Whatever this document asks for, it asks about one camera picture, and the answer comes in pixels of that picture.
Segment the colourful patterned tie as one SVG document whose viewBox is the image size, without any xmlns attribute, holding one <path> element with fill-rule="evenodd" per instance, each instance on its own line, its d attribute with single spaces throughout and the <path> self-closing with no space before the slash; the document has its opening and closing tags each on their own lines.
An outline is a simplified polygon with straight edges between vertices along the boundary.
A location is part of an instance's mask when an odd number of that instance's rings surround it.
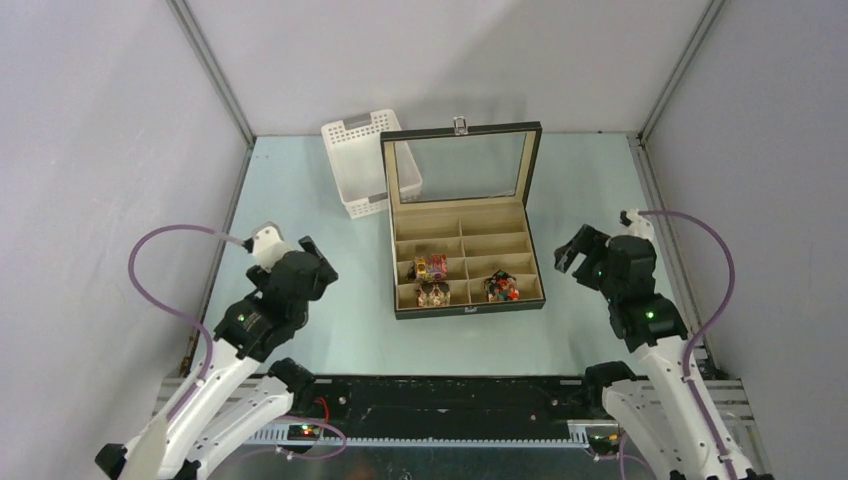
<svg viewBox="0 0 848 480">
<path fill-rule="evenodd" d="M 416 282 L 442 281 L 448 276 L 447 257 L 444 254 L 416 256 L 408 278 Z"/>
</svg>

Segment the black compartment tie box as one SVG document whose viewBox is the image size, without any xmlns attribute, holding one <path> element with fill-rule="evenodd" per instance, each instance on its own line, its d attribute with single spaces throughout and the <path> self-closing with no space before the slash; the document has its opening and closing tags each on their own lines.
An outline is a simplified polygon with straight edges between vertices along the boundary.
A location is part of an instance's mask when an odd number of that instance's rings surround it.
<svg viewBox="0 0 848 480">
<path fill-rule="evenodd" d="M 399 320 L 540 310 L 546 303 L 527 214 L 543 127 L 538 121 L 380 135 L 388 187 L 394 313 Z M 449 306 L 418 308 L 416 256 L 444 254 Z M 483 280 L 504 270 L 520 299 L 488 303 Z"/>
</svg>

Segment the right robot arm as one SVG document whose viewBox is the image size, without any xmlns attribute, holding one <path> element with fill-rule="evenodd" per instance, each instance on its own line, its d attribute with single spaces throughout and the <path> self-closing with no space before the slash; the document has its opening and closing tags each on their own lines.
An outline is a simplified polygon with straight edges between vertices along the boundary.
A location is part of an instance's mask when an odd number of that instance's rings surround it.
<svg viewBox="0 0 848 480">
<path fill-rule="evenodd" d="M 652 240 L 650 225 L 615 236 L 583 225 L 554 253 L 558 271 L 602 295 L 613 332 L 647 375 L 638 380 L 622 361 L 587 368 L 583 408 L 614 418 L 658 479 L 765 479 L 710 398 L 680 312 L 656 290 Z"/>
</svg>

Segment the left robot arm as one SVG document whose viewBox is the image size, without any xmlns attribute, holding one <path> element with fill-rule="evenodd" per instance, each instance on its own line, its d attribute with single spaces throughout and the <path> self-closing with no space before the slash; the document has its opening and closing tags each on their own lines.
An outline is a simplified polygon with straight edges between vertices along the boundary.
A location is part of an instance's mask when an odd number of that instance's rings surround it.
<svg viewBox="0 0 848 480">
<path fill-rule="evenodd" d="M 266 225 L 242 245 L 255 259 L 246 272 L 253 291 L 226 309 L 210 335 L 206 359 L 165 410 L 127 443 L 100 449 L 95 463 L 108 478 L 206 479 L 262 426 L 314 408 L 315 377 L 291 358 L 274 362 L 250 394 L 222 408 L 277 347 L 306 325 L 310 303 L 338 279 L 309 236 L 291 247 Z"/>
</svg>

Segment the white perforated plastic basket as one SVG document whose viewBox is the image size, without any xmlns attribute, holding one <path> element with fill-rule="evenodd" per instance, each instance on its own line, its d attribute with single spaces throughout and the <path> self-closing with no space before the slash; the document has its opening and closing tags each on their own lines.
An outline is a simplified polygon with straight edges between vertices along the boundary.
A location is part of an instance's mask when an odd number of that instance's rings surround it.
<svg viewBox="0 0 848 480">
<path fill-rule="evenodd" d="M 400 129 L 391 109 L 368 112 L 321 127 L 338 194 L 350 218 L 362 218 L 388 208 L 380 135 Z"/>
</svg>

